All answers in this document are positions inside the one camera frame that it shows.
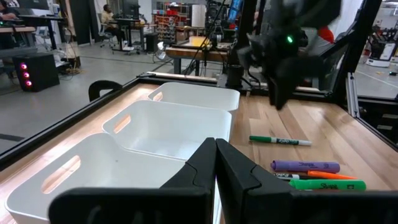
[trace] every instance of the shelving unit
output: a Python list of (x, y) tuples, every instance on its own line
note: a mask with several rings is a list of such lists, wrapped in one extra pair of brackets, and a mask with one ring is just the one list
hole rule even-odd
[(153, 20), (157, 24), (156, 32), (159, 40), (176, 40), (177, 26), (186, 26), (189, 18), (190, 6), (184, 4), (171, 4), (169, 2), (158, 2), (157, 13)]

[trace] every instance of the chair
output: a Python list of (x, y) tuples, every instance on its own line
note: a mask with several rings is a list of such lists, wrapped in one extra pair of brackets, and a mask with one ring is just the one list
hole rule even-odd
[[(101, 13), (97, 13), (99, 21), (101, 22), (101, 18), (102, 18), (102, 14)], [(109, 47), (112, 48), (112, 45), (114, 46), (114, 42), (113, 42), (113, 35), (109, 32), (105, 32), (105, 28), (106, 28), (106, 24), (101, 23), (101, 30), (99, 31), (98, 35), (101, 38), (101, 45), (100, 47), (104, 47), (105, 43), (104, 40), (108, 40), (109, 41)]]

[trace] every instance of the storage bin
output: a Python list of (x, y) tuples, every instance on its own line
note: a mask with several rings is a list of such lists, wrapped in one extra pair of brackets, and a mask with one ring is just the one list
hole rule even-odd
[[(67, 169), (66, 163), (71, 161), (77, 162)], [(18, 224), (49, 223), (47, 209), (51, 201), (68, 189), (159, 188), (184, 164), (183, 160), (129, 152), (118, 146), (110, 135), (94, 134), (18, 186), (7, 198), (6, 209)], [(66, 179), (58, 184), (59, 180), (49, 179), (54, 173)]]
[(231, 114), (197, 106), (142, 100), (104, 123), (130, 151), (189, 159), (206, 138), (229, 141)]
[(236, 90), (182, 83), (165, 83), (148, 95), (154, 101), (226, 110), (232, 114), (231, 128), (239, 108), (239, 97), (240, 92)]

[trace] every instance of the green led light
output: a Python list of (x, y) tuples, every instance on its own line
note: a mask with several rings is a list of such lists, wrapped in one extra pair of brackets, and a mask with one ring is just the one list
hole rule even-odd
[(287, 36), (287, 42), (289, 42), (290, 44), (293, 43), (293, 37)]

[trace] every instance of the person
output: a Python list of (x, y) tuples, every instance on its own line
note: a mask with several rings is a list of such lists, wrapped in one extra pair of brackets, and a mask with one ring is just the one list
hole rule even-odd
[[(0, 0), (0, 21), (17, 19), (19, 13), (14, 8), (8, 7), (5, 0)], [(0, 49), (11, 49), (15, 47), (15, 42), (11, 34), (0, 34)]]
[(124, 40), (124, 32), (119, 30), (116, 24), (109, 24), (113, 20), (113, 13), (111, 7), (108, 4), (104, 5), (104, 11), (101, 16), (101, 23), (106, 24), (105, 32), (109, 32), (118, 38), (118, 42), (122, 43)]

